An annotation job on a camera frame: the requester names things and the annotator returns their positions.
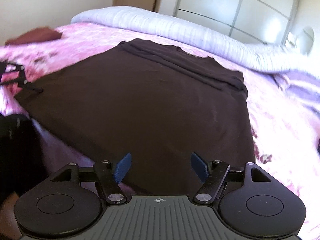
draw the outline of black circular pad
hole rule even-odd
[[[248,199],[247,208],[258,216],[272,217],[283,210],[283,203],[276,197],[259,195]]]
[[[303,202],[283,185],[257,184],[226,194],[219,204],[221,218],[246,236],[276,238],[297,232],[306,217]]]
[[[52,194],[40,199],[37,207],[43,213],[61,214],[70,210],[74,204],[73,198],[68,195]]]
[[[39,238],[60,238],[92,225],[102,211],[100,198],[79,184],[55,182],[56,186],[34,188],[14,207],[18,225],[26,234]]]

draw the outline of blue gripper pad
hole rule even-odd
[[[204,183],[209,177],[209,171],[207,163],[196,153],[191,154],[191,167],[199,177],[202,183]]]
[[[115,166],[113,177],[116,183],[120,183],[131,167],[131,153],[124,156]]]

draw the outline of brown t-shirt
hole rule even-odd
[[[213,58],[135,39],[39,78],[18,102],[94,161],[132,153],[125,181],[155,195],[194,194],[190,155],[254,162],[243,74]]]
[[[54,41],[62,37],[62,33],[50,29],[49,27],[36,28],[28,31],[18,38],[9,39],[5,42],[5,45],[21,45],[45,41]]]

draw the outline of bedspread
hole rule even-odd
[[[247,106],[255,142],[257,164],[278,179],[305,203],[307,217],[299,236],[303,240],[320,239],[320,158],[316,146],[320,120],[298,102],[287,98],[275,84],[261,74],[195,47],[163,37],[128,30],[79,23],[56,29],[63,32],[61,40],[21,46],[0,47],[0,60],[25,65],[30,82],[104,52],[121,41],[135,38],[181,47],[199,57],[214,57],[222,66],[244,73],[249,91]],[[16,77],[10,73],[2,81]],[[24,110],[13,96],[17,85],[1,87],[0,112],[8,115]]]

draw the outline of screw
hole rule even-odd
[[[198,194],[196,196],[196,199],[201,202],[207,202],[207,201],[211,200],[212,197],[209,194],[202,193],[202,194]]]
[[[109,195],[108,199],[113,201],[113,202],[119,202],[119,201],[124,199],[124,196],[122,194],[116,193],[116,194]]]

